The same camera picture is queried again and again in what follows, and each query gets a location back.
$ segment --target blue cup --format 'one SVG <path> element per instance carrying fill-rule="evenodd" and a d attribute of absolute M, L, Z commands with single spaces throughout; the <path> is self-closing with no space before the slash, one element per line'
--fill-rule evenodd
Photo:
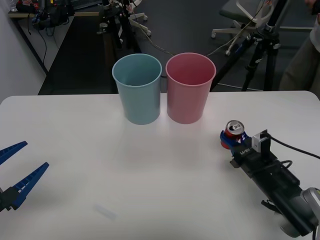
<path fill-rule="evenodd" d="M 147 54 L 119 59 L 112 68 L 126 118 L 138 125 L 150 124 L 160 115 L 161 63 Z"/>

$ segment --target tripod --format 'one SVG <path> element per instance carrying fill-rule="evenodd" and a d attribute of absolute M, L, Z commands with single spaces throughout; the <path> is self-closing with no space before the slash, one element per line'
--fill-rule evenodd
<path fill-rule="evenodd" d="M 124 6 L 129 5 L 129 0 L 124 0 L 123 3 Z M 118 88 L 112 76 L 112 68 L 118 60 L 116 48 L 122 48 L 122 42 L 118 35 L 116 17 L 118 17 L 122 26 L 122 31 L 126 36 L 126 47 L 128 49 L 133 48 L 133 52 L 135 54 L 141 53 L 139 44 L 131 29 L 129 16 L 129 12 L 125 7 L 120 10 L 115 6 L 112 6 L 112 4 L 109 3 L 109 0 L 102 0 L 101 10 L 99 12 L 100 31 L 97 32 L 97 34 L 102 34 L 103 37 L 104 60 L 109 74 L 109 79 L 111 80 L 111 90 L 113 93 L 118 93 Z"/>
<path fill-rule="evenodd" d="M 230 59 L 222 67 L 222 69 L 215 76 L 210 92 L 218 85 L 222 78 L 228 71 L 237 63 L 241 56 L 254 44 L 254 54 L 251 58 L 249 65 L 246 67 L 248 73 L 246 74 L 245 81 L 242 87 L 242 92 L 247 91 L 251 80 L 254 78 L 259 63 L 262 61 L 265 53 L 267 54 L 266 70 L 264 76 L 264 91 L 271 91 L 273 87 L 273 79 L 275 75 L 275 68 L 277 62 L 277 55 L 280 48 L 278 28 L 281 25 L 286 13 L 290 0 L 279 0 L 269 22 L 263 29 L 259 29 L 256 33 L 249 34 L 241 46 L 230 56 Z"/>

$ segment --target cup rim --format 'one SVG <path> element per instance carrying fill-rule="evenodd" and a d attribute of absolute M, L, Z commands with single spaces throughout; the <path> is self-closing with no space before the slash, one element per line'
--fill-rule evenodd
<path fill-rule="evenodd" d="M 160 65 L 160 73 L 159 73 L 159 75 L 158 75 L 153 81 L 151 81 L 151 82 L 149 82 L 149 83 L 147 83 L 147 84 L 145 84 L 145 85 L 140 85 L 140 86 L 130 86 L 130 85 L 126 85 L 126 84 L 118 81 L 118 80 L 115 78 L 115 75 L 114 75 L 114 70 L 115 70 L 116 64 L 117 64 L 119 61 L 121 61 L 122 59 L 125 59 L 125 58 L 128 58 L 128 57 L 132 57 L 133 55 L 145 55 L 145 56 L 148 56 L 148 57 L 151 57 L 151 58 L 155 59 L 155 60 L 159 63 L 159 65 Z M 113 77 L 113 79 L 114 79 L 117 83 L 121 84 L 122 86 L 128 87 L 128 88 L 142 88 L 142 87 L 149 86 L 149 85 L 153 84 L 155 81 L 157 81 L 157 80 L 160 78 L 161 74 L 162 74 L 162 65 L 161 65 L 160 61 L 159 61 L 158 59 L 156 59 L 154 56 L 151 56 L 151 55 L 145 54 L 145 53 L 134 53 L 134 54 L 130 54 L 130 55 L 124 56 L 124 57 L 120 58 L 118 61 L 116 61 L 116 63 L 115 63 L 115 64 L 113 65 L 113 67 L 112 67 L 112 77 Z"/>
<path fill-rule="evenodd" d="M 170 61 L 172 59 L 174 59 L 175 57 L 177 56 L 180 56 L 180 55 L 186 55 L 186 54 L 190 54 L 190 55 L 198 55 L 198 56 L 201 56 L 201 57 L 204 57 L 206 59 L 208 59 L 210 61 L 210 63 L 212 63 L 213 65 L 213 68 L 214 68 L 214 75 L 212 78 L 210 78 L 210 80 L 204 82 L 204 83 L 201 83 L 201 84 L 197 84 L 197 85 L 190 85 L 190 84 L 184 84 L 184 83 L 181 83 L 177 80 L 175 80 L 173 77 L 170 76 L 170 74 L 168 73 L 168 64 L 170 63 Z M 205 55 L 202 55 L 202 54 L 199 54 L 199 53 L 195 53 L 195 52 L 183 52 L 183 53 L 179 53 L 177 55 L 174 55 L 173 57 L 171 57 L 169 59 L 169 61 L 166 63 L 165 65 L 165 72 L 166 72 L 166 75 L 167 75 L 167 78 L 170 78 L 171 80 L 173 80 L 174 82 L 176 82 L 177 84 L 180 84 L 182 86 L 186 86 L 186 87 L 199 87 L 199 86 L 203 86 L 203 85 L 206 85 L 208 84 L 209 82 L 212 82 L 212 80 L 215 78 L 216 74 L 217 74 L 217 68 L 216 68 L 216 65 L 210 60 L 210 58 L 208 58 L 207 56 Z"/>

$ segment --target plastic cup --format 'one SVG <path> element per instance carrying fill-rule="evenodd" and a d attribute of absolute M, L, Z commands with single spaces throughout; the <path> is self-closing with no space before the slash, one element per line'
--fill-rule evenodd
<path fill-rule="evenodd" d="M 172 57 L 165 70 L 169 117 L 180 124 L 195 123 L 203 115 L 216 66 L 206 56 L 187 52 Z"/>
<path fill-rule="evenodd" d="M 112 68 L 126 118 L 138 125 L 155 121 L 160 115 L 161 63 L 147 54 L 119 59 Z"/>

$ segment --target soda can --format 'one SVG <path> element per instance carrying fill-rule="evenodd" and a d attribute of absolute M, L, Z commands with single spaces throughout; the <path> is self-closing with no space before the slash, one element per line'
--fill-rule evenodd
<path fill-rule="evenodd" d="M 231 120 L 225 126 L 224 135 L 229 139 L 238 141 L 244 132 L 245 126 L 242 122 L 238 120 Z M 229 147 L 225 143 L 221 142 L 221 145 L 225 149 L 229 149 Z"/>

